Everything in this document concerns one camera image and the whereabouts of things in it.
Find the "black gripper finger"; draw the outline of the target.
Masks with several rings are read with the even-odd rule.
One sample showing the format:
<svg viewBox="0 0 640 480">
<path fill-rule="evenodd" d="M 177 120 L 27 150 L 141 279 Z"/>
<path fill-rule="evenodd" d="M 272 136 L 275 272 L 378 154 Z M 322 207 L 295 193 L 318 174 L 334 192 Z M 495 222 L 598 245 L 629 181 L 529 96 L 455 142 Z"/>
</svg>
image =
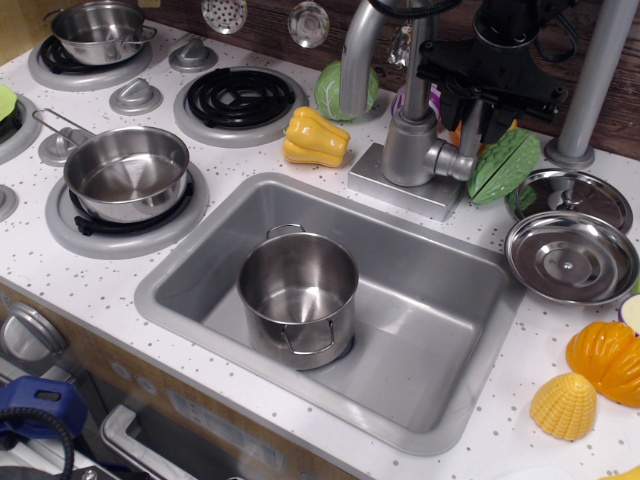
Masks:
<svg viewBox="0 0 640 480">
<path fill-rule="evenodd" d="M 524 116 L 522 109 L 509 105 L 484 103 L 482 107 L 482 142 L 494 144 L 511 127 L 514 120 Z"/>
<path fill-rule="evenodd" d="M 441 121 L 447 130 L 455 130 L 462 120 L 469 102 L 469 89 L 456 83 L 439 84 Z"/>
</svg>

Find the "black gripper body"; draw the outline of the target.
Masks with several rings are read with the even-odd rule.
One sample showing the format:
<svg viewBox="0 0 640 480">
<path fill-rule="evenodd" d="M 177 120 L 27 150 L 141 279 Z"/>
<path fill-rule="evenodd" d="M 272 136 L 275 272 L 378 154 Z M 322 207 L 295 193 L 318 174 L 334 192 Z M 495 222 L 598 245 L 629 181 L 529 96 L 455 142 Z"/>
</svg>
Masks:
<svg viewBox="0 0 640 480">
<path fill-rule="evenodd" d="M 418 76 L 435 83 L 456 83 L 469 89 L 469 102 L 501 104 L 524 115 L 552 120 L 568 98 L 567 89 L 534 61 L 530 46 L 540 27 L 476 24 L 468 40 L 433 40 L 419 49 Z"/>
</svg>

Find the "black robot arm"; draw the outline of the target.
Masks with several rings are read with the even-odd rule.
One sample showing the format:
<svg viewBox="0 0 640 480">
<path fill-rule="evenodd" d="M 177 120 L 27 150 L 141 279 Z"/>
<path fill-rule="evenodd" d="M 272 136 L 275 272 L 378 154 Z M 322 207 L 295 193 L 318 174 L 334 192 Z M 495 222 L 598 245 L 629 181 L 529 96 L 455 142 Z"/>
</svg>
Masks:
<svg viewBox="0 0 640 480">
<path fill-rule="evenodd" d="M 440 91 L 443 126 L 469 126 L 470 108 L 483 107 L 479 134 L 497 142 L 515 120 L 554 120 L 568 91 L 536 64 L 531 46 L 552 20 L 566 25 L 562 12 L 574 1 L 484 1 L 468 40 L 426 41 L 417 76 Z"/>
</svg>

